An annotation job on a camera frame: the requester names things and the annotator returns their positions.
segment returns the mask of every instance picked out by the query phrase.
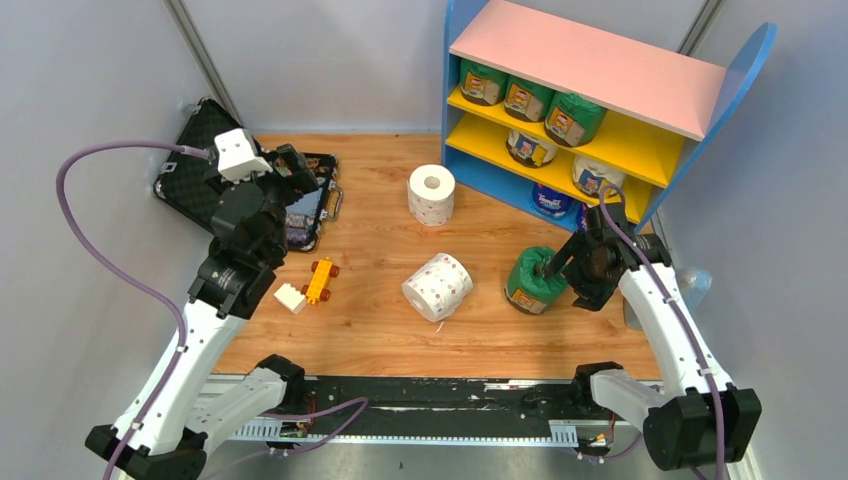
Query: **gray wall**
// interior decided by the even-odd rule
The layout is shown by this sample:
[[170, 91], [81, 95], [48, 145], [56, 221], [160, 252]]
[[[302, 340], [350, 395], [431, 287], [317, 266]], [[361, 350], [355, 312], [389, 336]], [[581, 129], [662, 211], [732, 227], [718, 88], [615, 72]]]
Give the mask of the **gray wall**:
[[[251, 128], [440, 128], [447, 0], [185, 3]], [[516, 3], [676, 50], [703, 0]]]
[[848, 5], [727, 2], [697, 56], [727, 64], [764, 21], [760, 78], [662, 212], [676, 260], [714, 276], [705, 339], [763, 402], [764, 478], [844, 478]]
[[[129, 405], [174, 327], [76, 243], [56, 170], [92, 143], [175, 140], [208, 88], [160, 1], [2, 2], [0, 65], [0, 478], [100, 478], [85, 435]], [[164, 158], [101, 154], [68, 192], [95, 245], [183, 301], [206, 235], [151, 198]]]

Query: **toilet paper roll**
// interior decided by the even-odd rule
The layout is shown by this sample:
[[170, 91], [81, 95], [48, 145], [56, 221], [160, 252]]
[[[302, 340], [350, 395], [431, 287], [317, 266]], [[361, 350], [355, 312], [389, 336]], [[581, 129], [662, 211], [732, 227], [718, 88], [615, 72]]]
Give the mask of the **toilet paper roll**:
[[406, 183], [409, 211], [428, 227], [444, 225], [453, 215], [456, 180], [441, 165], [421, 165]]
[[431, 322], [456, 310], [474, 284], [461, 263], [447, 253], [433, 257], [409, 277], [401, 289], [412, 308]]

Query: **wood grain surface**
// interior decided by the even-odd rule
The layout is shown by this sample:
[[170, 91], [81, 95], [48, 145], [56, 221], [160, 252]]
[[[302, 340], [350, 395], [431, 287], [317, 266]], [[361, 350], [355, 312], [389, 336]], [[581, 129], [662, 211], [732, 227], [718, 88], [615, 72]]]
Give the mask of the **wood grain surface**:
[[[267, 147], [336, 154], [345, 192], [341, 215], [312, 254], [290, 253], [253, 318], [221, 357], [216, 372], [251, 370], [272, 353], [312, 375], [571, 378], [582, 363], [613, 360], [636, 378], [658, 379], [644, 334], [625, 326], [619, 294], [598, 313], [571, 307], [569, 290], [543, 315], [513, 308], [503, 287], [527, 247], [558, 249], [568, 232], [457, 185], [456, 208], [442, 227], [409, 213], [406, 180], [439, 162], [438, 135], [266, 135]], [[474, 288], [444, 328], [421, 317], [401, 283], [439, 252], [456, 257]], [[273, 292], [311, 278], [313, 261], [341, 267], [328, 302], [294, 315]]]

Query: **building block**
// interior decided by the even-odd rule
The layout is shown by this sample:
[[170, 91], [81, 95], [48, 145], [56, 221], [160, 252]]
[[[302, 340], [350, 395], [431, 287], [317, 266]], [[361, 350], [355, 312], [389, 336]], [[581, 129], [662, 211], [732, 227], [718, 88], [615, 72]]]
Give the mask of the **building block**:
[[310, 305], [315, 305], [318, 301], [326, 302], [330, 299], [330, 291], [327, 290], [327, 284], [330, 283], [330, 277], [339, 276], [339, 267], [333, 265], [333, 261], [324, 258], [318, 262], [312, 262], [312, 281], [309, 285], [304, 285], [300, 293], [306, 295], [306, 301]]
[[274, 293], [274, 298], [276, 298], [278, 302], [282, 303], [284, 307], [291, 310], [294, 314], [300, 313], [300, 311], [303, 310], [303, 307], [306, 306], [306, 297], [288, 283], [284, 283], [283, 286]]

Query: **toy car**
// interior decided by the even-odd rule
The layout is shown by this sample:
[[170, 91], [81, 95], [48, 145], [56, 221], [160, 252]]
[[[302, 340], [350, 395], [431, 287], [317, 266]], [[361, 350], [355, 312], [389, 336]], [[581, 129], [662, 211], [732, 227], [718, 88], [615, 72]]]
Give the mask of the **toy car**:
[[312, 281], [309, 285], [304, 285], [300, 289], [300, 293], [306, 295], [306, 301], [310, 305], [315, 305], [318, 301], [326, 302], [330, 299], [330, 291], [327, 290], [327, 284], [330, 283], [330, 277], [339, 276], [339, 267], [333, 265], [333, 261], [329, 258], [312, 262]]

